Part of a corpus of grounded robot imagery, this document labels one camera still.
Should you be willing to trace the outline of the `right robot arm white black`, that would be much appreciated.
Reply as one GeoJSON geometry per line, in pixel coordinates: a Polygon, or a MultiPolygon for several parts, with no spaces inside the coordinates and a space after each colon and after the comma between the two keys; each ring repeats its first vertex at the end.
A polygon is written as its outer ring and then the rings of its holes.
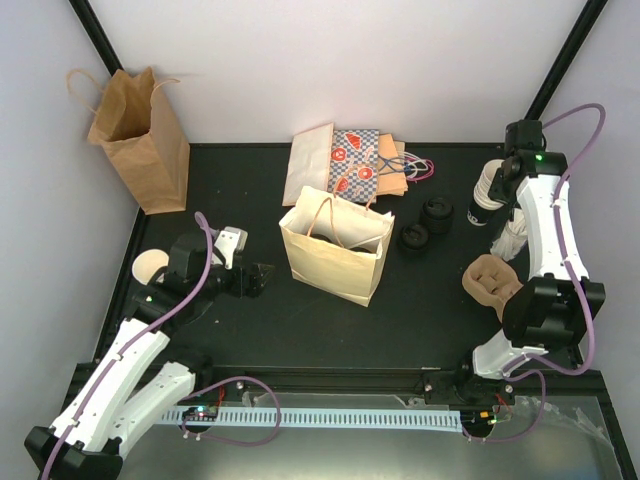
{"type": "Polygon", "coordinates": [[[496,252],[472,262],[464,290],[494,309],[501,327],[461,362],[457,396],[478,403],[530,360],[554,364],[547,354],[582,339],[595,350],[594,319],[604,304],[603,284],[593,282],[581,261],[569,212],[569,165],[562,153],[545,149],[543,125],[518,120],[505,133],[505,160],[483,170],[474,199],[480,207],[511,207],[527,234],[529,275],[520,282],[496,252]]]}

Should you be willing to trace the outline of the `cream paper bag with handles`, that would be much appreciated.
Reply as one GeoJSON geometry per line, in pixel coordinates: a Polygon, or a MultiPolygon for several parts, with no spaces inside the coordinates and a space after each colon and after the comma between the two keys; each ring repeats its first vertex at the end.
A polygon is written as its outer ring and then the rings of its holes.
{"type": "Polygon", "coordinates": [[[279,221],[294,279],[368,306],[382,277],[395,216],[305,186],[279,221]],[[334,243],[310,238],[322,234],[334,243]],[[356,253],[354,246],[376,253],[356,253]]]}

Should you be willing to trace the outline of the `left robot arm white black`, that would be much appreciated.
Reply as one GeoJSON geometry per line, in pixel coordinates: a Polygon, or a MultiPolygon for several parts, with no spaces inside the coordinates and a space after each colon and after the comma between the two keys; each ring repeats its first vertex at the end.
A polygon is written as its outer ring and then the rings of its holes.
{"type": "Polygon", "coordinates": [[[255,298],[271,266],[244,267],[247,234],[206,228],[181,236],[169,251],[149,249],[132,264],[141,284],[116,337],[86,384],[48,427],[34,427],[24,445],[43,479],[115,479],[133,446],[173,405],[202,399],[247,376],[215,382],[210,358],[171,357],[145,385],[151,363],[177,330],[197,319],[220,294],[255,298]]]}

